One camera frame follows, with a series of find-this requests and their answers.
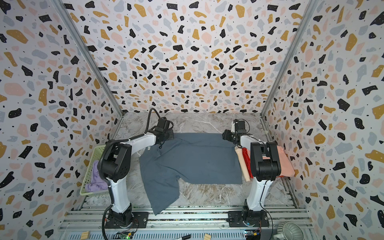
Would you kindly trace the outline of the grey-blue t-shirt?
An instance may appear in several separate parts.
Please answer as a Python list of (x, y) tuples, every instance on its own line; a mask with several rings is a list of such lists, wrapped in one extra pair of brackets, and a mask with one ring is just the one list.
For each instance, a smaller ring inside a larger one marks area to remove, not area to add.
[(179, 198), (178, 180), (189, 184), (240, 185), (242, 171), (235, 145), (221, 134), (176, 133), (139, 158), (144, 188), (154, 214)]

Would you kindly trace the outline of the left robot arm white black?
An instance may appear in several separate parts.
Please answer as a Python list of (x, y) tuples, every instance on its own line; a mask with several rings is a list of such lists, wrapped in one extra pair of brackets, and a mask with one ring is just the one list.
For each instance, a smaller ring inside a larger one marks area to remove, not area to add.
[(126, 228), (134, 223), (132, 204), (128, 198), (127, 176), (131, 168), (131, 157), (134, 153), (147, 147), (161, 146), (172, 140), (173, 122), (165, 117), (158, 119), (158, 124), (147, 128), (143, 134), (130, 139), (108, 141), (98, 171), (101, 179), (107, 183), (111, 203), (107, 209), (106, 227)]

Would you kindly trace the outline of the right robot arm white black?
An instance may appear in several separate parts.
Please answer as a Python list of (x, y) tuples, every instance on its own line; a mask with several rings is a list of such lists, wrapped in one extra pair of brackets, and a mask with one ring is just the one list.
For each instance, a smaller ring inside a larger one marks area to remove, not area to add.
[(231, 228), (269, 227), (272, 219), (265, 209), (265, 199), (273, 181), (281, 175), (278, 146), (263, 142), (249, 134), (250, 125), (244, 119), (235, 119), (230, 130), (222, 134), (224, 140), (235, 145), (243, 176), (252, 183), (249, 196), (241, 211), (228, 212)]

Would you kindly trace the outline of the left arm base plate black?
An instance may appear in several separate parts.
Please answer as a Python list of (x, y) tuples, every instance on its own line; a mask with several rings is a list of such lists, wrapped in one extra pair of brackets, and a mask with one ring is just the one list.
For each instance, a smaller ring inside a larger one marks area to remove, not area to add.
[(127, 214), (112, 212), (107, 217), (105, 229), (145, 229), (148, 218), (148, 212), (128, 212)]

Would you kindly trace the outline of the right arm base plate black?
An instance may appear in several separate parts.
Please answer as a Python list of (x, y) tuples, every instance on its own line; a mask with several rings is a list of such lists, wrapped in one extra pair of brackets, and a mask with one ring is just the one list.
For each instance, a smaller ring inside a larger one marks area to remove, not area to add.
[(229, 211), (227, 222), (230, 228), (266, 228), (270, 226), (267, 212), (262, 211)]

